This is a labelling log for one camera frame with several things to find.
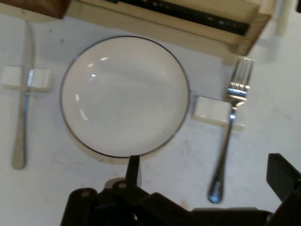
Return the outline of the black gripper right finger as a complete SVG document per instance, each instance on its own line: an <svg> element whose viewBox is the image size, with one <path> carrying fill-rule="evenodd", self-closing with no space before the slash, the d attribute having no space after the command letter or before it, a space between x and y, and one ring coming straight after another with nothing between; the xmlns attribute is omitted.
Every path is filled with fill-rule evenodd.
<svg viewBox="0 0 301 226"><path fill-rule="evenodd" d="M267 182L281 200L271 215L268 226L299 226L301 224L301 173L281 154L268 156Z"/></svg>

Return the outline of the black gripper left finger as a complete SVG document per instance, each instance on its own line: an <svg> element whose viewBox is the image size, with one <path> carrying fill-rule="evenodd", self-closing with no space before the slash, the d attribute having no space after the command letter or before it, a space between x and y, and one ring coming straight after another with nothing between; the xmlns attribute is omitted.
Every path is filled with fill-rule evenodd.
<svg viewBox="0 0 301 226"><path fill-rule="evenodd" d="M189 226L191 213L159 193L138 186L140 157L129 158L124 179L98 193L92 188L73 191L63 226Z"/></svg>

